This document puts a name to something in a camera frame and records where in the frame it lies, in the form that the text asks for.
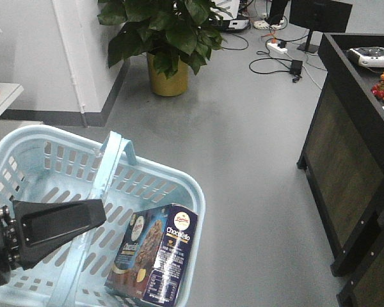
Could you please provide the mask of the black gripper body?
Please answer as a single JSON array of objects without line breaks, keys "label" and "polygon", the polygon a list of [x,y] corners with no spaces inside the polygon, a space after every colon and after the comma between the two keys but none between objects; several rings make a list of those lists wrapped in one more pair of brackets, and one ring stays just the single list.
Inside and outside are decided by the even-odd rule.
[{"label": "black gripper body", "polygon": [[18,221],[9,207],[0,207],[0,286],[9,283],[11,272],[20,266],[18,231]]}]

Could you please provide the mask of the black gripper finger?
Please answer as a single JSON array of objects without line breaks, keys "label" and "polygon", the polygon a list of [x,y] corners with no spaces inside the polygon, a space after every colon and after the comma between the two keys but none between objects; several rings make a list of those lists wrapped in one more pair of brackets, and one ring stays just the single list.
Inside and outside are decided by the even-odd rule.
[{"label": "black gripper finger", "polygon": [[101,199],[64,203],[13,201],[19,259],[32,269],[47,255],[73,238],[102,225],[106,213]]}]

